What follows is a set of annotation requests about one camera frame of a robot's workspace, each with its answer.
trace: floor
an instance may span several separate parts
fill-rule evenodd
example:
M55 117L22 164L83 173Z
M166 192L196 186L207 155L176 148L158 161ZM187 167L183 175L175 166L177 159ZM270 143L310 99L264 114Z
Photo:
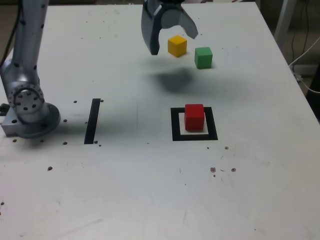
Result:
M132 1L137 3L140 2L140 0L130 0L130 2ZM222 1L228 1L228 0L215 0L215 2L222 2ZM112 0L98 0L98 4L107 4L110 2L112 2ZM127 0L120 0L120 2L126 4ZM16 15L17 15L17 7L15 5L0 5L0 23L5 23L5 24L0 24L0 57L1 58L4 54L12 27L15 23ZM294 41L295 57L299 56L301 54L301 51L303 50L305 35L306 34L303 31L297 32L295 35L295 41ZM283 50L284 58L286 59L288 64L292 62L292 59L293 59L292 48L291 48L291 42L292 42L293 36L294 36L294 33L289 32L287 41ZM306 45L307 48L308 46L312 45L312 43L318 37L319 37L318 32L311 32L308 37L308 41ZM319 55L320 55L320 44L315 46L313 51L310 54L308 54L307 63L308 64L319 63ZM312 78L307 78L305 80L308 86L310 86L311 81L312 81ZM300 83L300 87L303 93L306 94L307 93L306 87L302 83Z

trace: cube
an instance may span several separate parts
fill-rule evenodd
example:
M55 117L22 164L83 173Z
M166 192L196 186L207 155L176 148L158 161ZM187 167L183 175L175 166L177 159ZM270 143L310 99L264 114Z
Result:
M174 36L168 40L168 52L175 57L180 57L187 53L187 40L182 36Z
M198 69L210 69L212 66L212 51L210 47L198 47L195 49L194 62Z
M184 107L184 127L187 131L203 131L205 108L202 104L186 104Z

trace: white table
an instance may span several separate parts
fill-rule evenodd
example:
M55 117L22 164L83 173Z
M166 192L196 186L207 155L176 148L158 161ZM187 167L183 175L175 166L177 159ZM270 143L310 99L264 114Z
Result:
M319 124L256 4L184 7L199 36L181 58L178 26L150 55L141 5L48 8L38 73L67 122L34 140L0 131L1 240L320 238ZM204 46L214 68L198 70ZM194 103L218 140L173 142L170 108Z

